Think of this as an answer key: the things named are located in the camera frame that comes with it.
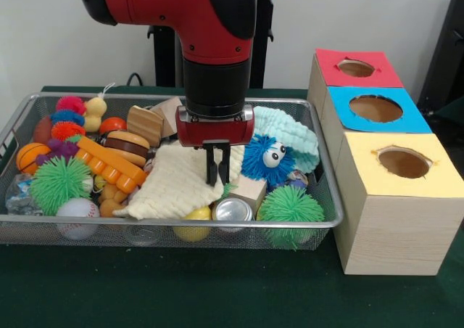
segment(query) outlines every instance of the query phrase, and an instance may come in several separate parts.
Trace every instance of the red box lid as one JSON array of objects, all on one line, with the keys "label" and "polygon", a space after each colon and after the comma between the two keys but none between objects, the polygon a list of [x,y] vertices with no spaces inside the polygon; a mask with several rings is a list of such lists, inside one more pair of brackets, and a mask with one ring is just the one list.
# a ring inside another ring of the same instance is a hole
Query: red box lid
[{"label": "red box lid", "polygon": [[316,56],[327,86],[404,87],[383,52],[316,49]]}]

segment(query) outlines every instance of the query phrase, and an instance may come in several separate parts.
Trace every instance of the towel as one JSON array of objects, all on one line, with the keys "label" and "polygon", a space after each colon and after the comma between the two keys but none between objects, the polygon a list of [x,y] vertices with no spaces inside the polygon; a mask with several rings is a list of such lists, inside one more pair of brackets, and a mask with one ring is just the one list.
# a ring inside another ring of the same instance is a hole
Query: towel
[{"label": "towel", "polygon": [[315,133],[283,110],[255,107],[254,134],[275,137],[285,147],[293,148],[295,168],[303,173],[313,172],[319,164],[318,138]]},{"label": "towel", "polygon": [[[244,146],[231,147],[231,181],[239,177],[243,159]],[[221,160],[222,152],[215,149],[216,163]],[[206,184],[206,152],[182,147],[175,142],[157,150],[153,170],[144,185],[126,208],[113,214],[139,220],[180,219],[219,200],[223,193],[224,186],[219,176],[216,185]]]}]

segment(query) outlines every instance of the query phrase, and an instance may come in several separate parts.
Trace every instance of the toy hamburger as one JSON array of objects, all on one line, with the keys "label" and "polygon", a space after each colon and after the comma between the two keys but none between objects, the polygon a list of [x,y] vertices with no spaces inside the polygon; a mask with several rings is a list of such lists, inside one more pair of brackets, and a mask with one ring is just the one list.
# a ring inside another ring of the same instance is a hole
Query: toy hamburger
[{"label": "toy hamburger", "polygon": [[145,165],[150,148],[145,138],[125,131],[109,132],[104,146],[138,167]]}]

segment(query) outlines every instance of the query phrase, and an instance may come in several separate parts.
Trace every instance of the circular hole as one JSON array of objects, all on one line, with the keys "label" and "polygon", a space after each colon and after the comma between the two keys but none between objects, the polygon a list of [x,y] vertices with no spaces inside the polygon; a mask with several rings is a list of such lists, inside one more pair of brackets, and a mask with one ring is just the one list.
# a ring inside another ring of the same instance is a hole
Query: circular hole
[{"label": "circular hole", "polygon": [[381,164],[391,173],[409,179],[416,179],[428,173],[428,159],[406,148],[385,149],[378,156]]},{"label": "circular hole", "polygon": [[343,60],[339,63],[340,70],[356,78],[367,78],[376,70],[372,65],[363,61]]},{"label": "circular hole", "polygon": [[377,123],[389,123],[403,115],[401,107],[396,102],[382,96],[359,96],[350,101],[349,107],[361,118]]}]

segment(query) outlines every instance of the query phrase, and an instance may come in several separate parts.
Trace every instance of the black cable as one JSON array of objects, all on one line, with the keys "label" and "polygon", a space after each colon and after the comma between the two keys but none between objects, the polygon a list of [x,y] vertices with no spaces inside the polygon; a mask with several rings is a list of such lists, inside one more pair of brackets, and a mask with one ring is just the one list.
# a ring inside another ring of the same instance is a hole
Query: black cable
[{"label": "black cable", "polygon": [[140,75],[138,73],[132,73],[128,79],[128,82],[126,83],[126,86],[130,86],[131,85],[131,82],[132,82],[132,79],[134,79],[134,77],[137,78],[137,81],[138,81],[138,84],[140,86],[143,86],[144,85],[144,82],[142,81],[142,78],[140,77]]}]

